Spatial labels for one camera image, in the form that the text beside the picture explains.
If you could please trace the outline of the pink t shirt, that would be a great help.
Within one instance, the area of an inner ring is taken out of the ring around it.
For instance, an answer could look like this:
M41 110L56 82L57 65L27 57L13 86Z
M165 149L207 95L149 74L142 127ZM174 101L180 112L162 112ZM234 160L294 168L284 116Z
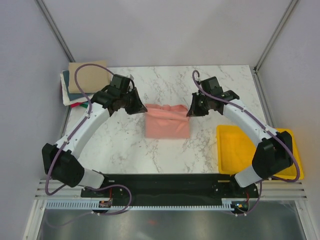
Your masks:
M190 138L190 118L185 105L147 104L145 137L149 139Z

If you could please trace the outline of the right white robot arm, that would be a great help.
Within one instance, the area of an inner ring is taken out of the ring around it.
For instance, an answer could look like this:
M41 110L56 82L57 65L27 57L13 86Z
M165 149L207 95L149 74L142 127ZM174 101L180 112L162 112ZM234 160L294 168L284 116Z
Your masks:
M299 179L300 169L293 154L293 138L289 132L279 132L262 123L234 91L223 91L216 77L200 80L199 72L195 70L192 79L198 91L192 93L187 117L204 117L210 110L217 111L240 127L255 146L251 165L236 173L235 181L229 184L233 196L242 196L251 184L268 178L277 179L279 172L291 166L296 169L294 180Z

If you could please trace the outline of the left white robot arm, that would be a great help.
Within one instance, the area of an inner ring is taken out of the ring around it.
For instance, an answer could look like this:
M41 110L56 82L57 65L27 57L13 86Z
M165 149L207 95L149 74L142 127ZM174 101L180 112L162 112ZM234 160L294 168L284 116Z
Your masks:
M43 146L42 158L47 179L58 180L71 188L89 187L99 197L106 196L110 185L104 181L104 176L84 168L78 159L97 129L119 109L124 109L128 115L147 112L133 78L115 74L109 85L92 96L82 118L71 131L55 144Z

